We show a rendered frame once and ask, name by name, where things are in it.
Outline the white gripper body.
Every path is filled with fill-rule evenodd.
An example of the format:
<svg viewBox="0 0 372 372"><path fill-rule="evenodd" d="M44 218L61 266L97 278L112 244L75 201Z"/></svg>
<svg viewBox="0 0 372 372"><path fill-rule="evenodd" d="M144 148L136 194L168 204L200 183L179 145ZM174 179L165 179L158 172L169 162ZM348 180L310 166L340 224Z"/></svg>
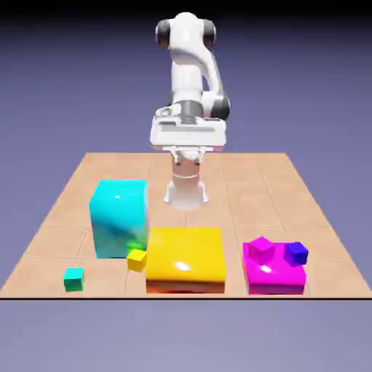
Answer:
<svg viewBox="0 0 372 372"><path fill-rule="evenodd" d="M222 120L196 118L195 124L182 124L179 116L154 117L150 143L154 147L201 147L219 149L226 145L227 125Z"/></svg>

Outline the small yellow cube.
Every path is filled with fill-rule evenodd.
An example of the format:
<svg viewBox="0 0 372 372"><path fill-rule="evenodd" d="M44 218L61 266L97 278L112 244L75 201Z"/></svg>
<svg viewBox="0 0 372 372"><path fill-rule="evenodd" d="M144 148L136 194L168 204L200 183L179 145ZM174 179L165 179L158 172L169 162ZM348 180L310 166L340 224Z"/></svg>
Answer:
<svg viewBox="0 0 372 372"><path fill-rule="evenodd" d="M141 272L146 265L147 252L140 249L133 249L127 256L128 270Z"/></svg>

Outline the small magenta cube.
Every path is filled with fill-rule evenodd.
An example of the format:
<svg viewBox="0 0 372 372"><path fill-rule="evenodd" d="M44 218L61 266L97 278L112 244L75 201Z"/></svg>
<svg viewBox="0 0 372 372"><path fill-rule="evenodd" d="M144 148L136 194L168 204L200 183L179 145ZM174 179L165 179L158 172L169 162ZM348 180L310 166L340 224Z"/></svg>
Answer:
<svg viewBox="0 0 372 372"><path fill-rule="evenodd" d="M248 257L257 264L270 262L275 255L275 244L261 236L248 243Z"/></svg>

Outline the small blue cube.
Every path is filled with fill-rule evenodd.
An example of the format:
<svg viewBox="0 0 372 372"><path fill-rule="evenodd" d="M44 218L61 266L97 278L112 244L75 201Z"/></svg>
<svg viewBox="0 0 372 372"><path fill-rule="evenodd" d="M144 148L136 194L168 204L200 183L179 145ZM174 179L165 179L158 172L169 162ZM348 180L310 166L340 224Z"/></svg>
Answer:
<svg viewBox="0 0 372 372"><path fill-rule="evenodd" d="M292 266L305 265L309 251L300 242L286 243L284 245L284 259Z"/></svg>

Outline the small teal cube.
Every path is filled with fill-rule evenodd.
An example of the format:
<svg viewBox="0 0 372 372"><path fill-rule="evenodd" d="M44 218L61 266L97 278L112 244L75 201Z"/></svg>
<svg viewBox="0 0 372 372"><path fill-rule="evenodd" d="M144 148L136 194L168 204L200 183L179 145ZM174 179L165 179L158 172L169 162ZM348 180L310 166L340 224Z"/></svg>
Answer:
<svg viewBox="0 0 372 372"><path fill-rule="evenodd" d="M82 291L84 287L84 269L82 267L67 267L64 273L66 292Z"/></svg>

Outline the large cyan box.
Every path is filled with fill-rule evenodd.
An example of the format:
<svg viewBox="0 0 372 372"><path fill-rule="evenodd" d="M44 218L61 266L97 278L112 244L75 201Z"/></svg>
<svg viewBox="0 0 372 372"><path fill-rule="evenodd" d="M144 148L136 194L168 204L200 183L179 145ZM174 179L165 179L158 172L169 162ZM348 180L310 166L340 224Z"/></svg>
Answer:
<svg viewBox="0 0 372 372"><path fill-rule="evenodd" d="M147 249L149 206L145 180L100 180L89 202L96 257L126 258Z"/></svg>

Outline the large yellow box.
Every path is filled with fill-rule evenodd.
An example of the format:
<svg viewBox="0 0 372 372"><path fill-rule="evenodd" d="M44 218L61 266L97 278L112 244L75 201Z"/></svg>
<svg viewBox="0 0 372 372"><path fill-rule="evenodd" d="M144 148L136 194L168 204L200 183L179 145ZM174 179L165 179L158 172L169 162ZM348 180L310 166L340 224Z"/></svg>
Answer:
<svg viewBox="0 0 372 372"><path fill-rule="evenodd" d="M147 245L146 291L223 294L225 256L215 227L154 227Z"/></svg>

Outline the large magenta box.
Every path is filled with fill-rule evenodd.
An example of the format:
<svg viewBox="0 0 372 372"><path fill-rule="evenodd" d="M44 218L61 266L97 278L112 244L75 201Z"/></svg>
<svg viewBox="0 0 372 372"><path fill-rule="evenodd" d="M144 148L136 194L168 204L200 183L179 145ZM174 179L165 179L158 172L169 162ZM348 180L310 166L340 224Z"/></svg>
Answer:
<svg viewBox="0 0 372 372"><path fill-rule="evenodd" d="M292 266L284 258L286 243L272 244L272 256L269 261L262 259L265 250L251 255L249 249L253 241L243 243L243 269L250 295L302 295L307 281L302 265Z"/></svg>

